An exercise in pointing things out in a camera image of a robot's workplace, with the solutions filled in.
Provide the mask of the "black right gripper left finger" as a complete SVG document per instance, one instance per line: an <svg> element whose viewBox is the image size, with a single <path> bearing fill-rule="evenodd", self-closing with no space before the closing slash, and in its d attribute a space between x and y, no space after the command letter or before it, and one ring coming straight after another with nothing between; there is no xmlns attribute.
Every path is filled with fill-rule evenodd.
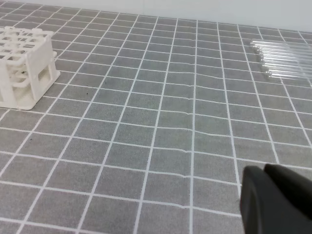
<svg viewBox="0 0 312 234"><path fill-rule="evenodd" d="M256 166L243 170L240 213L247 234L310 234L312 219L306 217Z"/></svg>

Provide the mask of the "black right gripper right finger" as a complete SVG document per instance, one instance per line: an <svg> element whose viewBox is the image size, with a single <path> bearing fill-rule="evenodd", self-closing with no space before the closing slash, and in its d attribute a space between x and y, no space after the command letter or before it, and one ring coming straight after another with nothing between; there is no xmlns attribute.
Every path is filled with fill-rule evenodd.
<svg viewBox="0 0 312 234"><path fill-rule="evenodd" d="M311 180L281 165L266 164L264 172L293 206L312 218Z"/></svg>

